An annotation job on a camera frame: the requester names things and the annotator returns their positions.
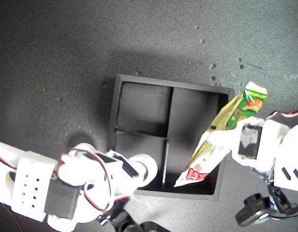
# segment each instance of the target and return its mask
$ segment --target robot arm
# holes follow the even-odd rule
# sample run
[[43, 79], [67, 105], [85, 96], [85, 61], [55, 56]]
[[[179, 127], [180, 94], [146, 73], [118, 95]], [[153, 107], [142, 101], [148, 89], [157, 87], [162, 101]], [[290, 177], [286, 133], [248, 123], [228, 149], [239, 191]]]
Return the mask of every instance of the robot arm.
[[[258, 193], [245, 199], [245, 207], [236, 214], [239, 225], [298, 216], [298, 205], [280, 189], [298, 191], [298, 111], [274, 112], [266, 121], [250, 117], [234, 130], [209, 133], [207, 140], [230, 149], [236, 162], [251, 167], [268, 185], [270, 197]], [[275, 216], [277, 212], [285, 217]]]
[[60, 161], [0, 142], [0, 202], [60, 232], [95, 220], [150, 183], [157, 164], [148, 155], [126, 159], [80, 144]]

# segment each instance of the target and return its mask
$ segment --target black tray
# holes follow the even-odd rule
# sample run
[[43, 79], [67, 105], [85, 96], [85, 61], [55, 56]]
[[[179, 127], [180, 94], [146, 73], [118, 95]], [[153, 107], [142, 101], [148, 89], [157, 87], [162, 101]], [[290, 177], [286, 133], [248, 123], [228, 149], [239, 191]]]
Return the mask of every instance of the black tray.
[[108, 149], [127, 158], [149, 154], [159, 167], [156, 178], [136, 193], [217, 200], [225, 160], [204, 181], [173, 186], [200, 136], [233, 96], [229, 88], [118, 75]]

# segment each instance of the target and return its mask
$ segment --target chip bag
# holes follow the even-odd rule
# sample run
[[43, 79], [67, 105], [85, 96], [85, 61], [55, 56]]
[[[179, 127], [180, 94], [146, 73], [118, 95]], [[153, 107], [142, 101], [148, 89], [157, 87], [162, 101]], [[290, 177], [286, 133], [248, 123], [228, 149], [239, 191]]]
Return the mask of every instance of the chip bag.
[[230, 153], [229, 149], [215, 146], [206, 140], [208, 132], [234, 129], [240, 120], [254, 116], [267, 99], [265, 88], [249, 82], [243, 93], [235, 96], [212, 121], [201, 136], [190, 162], [177, 179], [174, 187], [203, 181], [209, 173]]

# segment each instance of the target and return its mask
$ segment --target white plastic bracket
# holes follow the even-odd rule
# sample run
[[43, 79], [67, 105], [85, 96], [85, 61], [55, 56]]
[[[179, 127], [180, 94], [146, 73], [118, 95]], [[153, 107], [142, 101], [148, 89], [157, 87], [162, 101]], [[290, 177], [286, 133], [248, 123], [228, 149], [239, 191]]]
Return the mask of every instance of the white plastic bracket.
[[56, 160], [38, 156], [19, 160], [11, 209], [37, 221], [43, 221], [47, 192]]

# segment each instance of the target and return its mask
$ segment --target gray table surface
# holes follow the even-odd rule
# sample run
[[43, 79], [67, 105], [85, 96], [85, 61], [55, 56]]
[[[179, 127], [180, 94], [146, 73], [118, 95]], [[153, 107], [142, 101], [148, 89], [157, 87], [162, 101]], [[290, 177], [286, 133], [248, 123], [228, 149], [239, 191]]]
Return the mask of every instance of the gray table surface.
[[[105, 151], [117, 73], [236, 92], [251, 80], [268, 89], [259, 117], [294, 111], [298, 0], [0, 0], [0, 141], [56, 159], [83, 138]], [[223, 175], [218, 201], [136, 196], [127, 208], [172, 232], [298, 232], [298, 219], [238, 227], [243, 199], [266, 186], [230, 157]], [[0, 215], [2, 231], [16, 231], [1, 206]], [[75, 231], [112, 230], [92, 222]]]

